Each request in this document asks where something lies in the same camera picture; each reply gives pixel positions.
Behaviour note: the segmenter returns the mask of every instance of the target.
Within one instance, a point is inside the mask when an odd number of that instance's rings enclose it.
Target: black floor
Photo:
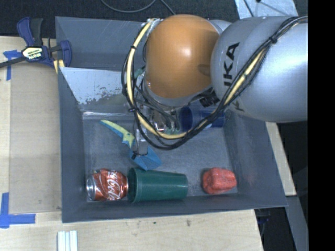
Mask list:
[[[106,0],[112,6],[134,10],[151,0]],[[165,0],[177,14],[194,14],[234,22],[239,19],[234,0]],[[308,0],[294,0],[300,16],[308,15]],[[139,13],[115,12],[100,0],[0,0],[0,35],[17,35],[16,23],[23,17],[43,18],[41,35],[55,38],[55,16],[145,21],[165,18],[171,12],[157,0]],[[307,166],[307,122],[278,124],[293,177]],[[308,190],[301,191],[301,205],[308,223]],[[295,250],[284,208],[258,212],[265,251]]]

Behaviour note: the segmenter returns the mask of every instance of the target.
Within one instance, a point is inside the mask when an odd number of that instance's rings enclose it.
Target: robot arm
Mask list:
[[[227,109],[264,121],[307,119],[308,17],[257,17],[227,24],[171,16],[148,36],[147,64],[138,84],[133,55],[153,22],[148,20],[140,31],[122,76],[137,126],[151,145],[177,148]],[[196,100],[217,102],[217,107],[188,131],[180,131],[178,111]]]

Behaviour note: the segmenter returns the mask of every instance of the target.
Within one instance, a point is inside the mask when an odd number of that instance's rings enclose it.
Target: soda can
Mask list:
[[[100,169],[86,180],[88,197],[93,201],[116,201],[128,193],[128,179],[118,171]]]

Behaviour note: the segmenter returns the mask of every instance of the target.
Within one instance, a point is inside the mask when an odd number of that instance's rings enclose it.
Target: green cup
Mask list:
[[[130,202],[178,200],[187,196],[188,181],[184,174],[132,168],[128,172]]]

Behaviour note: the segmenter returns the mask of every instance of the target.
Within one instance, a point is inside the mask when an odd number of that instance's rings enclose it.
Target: red sponge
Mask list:
[[[210,195],[217,195],[231,190],[237,185],[234,172],[213,167],[203,175],[203,189]]]

